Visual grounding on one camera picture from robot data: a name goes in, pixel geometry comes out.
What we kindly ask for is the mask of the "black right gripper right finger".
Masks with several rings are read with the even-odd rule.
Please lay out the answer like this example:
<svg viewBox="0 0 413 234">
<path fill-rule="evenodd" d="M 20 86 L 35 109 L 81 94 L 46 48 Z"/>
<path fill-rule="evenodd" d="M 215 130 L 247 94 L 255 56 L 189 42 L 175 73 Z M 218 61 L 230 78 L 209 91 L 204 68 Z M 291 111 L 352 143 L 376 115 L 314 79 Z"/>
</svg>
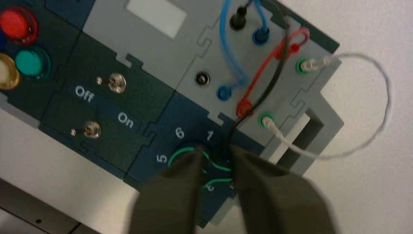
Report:
<svg viewBox="0 0 413 234">
<path fill-rule="evenodd" d="M 236 145 L 235 189 L 248 234 L 335 234 L 326 198 L 309 180 Z"/>
</svg>

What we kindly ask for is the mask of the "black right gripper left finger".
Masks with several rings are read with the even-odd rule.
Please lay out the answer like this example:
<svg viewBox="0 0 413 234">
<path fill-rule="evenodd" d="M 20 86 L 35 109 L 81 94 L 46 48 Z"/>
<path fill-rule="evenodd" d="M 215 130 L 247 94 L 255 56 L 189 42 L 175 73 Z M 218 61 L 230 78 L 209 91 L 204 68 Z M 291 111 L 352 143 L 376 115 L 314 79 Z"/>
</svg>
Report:
<svg viewBox="0 0 413 234">
<path fill-rule="evenodd" d="M 129 233 L 194 234 L 205 158 L 204 148 L 198 146 L 145 182 L 131 213 Z"/>
</svg>

